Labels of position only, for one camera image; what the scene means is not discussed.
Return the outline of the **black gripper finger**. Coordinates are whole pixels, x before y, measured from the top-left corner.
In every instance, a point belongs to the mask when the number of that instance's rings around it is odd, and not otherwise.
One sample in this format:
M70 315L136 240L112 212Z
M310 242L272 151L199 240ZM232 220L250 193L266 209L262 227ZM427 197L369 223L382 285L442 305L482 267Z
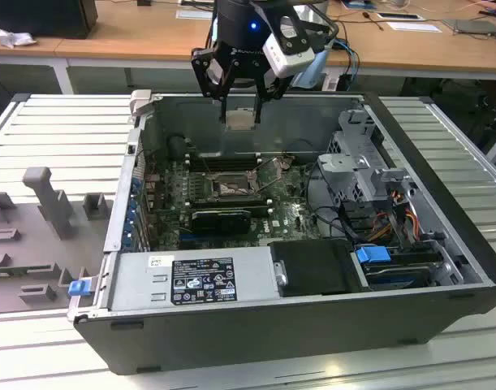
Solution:
M291 84L291 77L277 77L269 87L265 85L265 79L261 75L255 75L252 79L255 82L257 89L254 104L254 121L256 124L259 124L261 122L261 111L263 105L271 100L281 99Z
M213 62L222 71L217 84L213 83L208 73ZM236 78L238 59L231 54L230 48L195 48L192 50L191 65L202 95L221 103L219 119L225 123L227 96Z

